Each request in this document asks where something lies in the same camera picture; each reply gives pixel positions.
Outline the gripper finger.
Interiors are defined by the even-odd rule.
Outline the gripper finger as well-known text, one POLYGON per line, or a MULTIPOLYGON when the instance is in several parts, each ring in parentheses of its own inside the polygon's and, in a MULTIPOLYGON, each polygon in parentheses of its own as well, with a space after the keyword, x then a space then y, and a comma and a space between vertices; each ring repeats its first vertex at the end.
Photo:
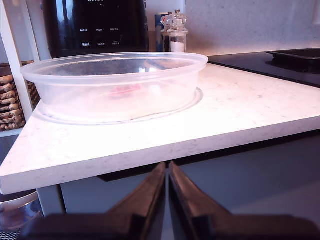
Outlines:
POLYGON ((107 212, 108 240, 159 240, 166 196, 166 165, 159 163, 138 187, 107 212))
POLYGON ((224 224, 231 213, 203 192, 174 162, 169 164, 169 198, 188 240, 229 240, 224 224))

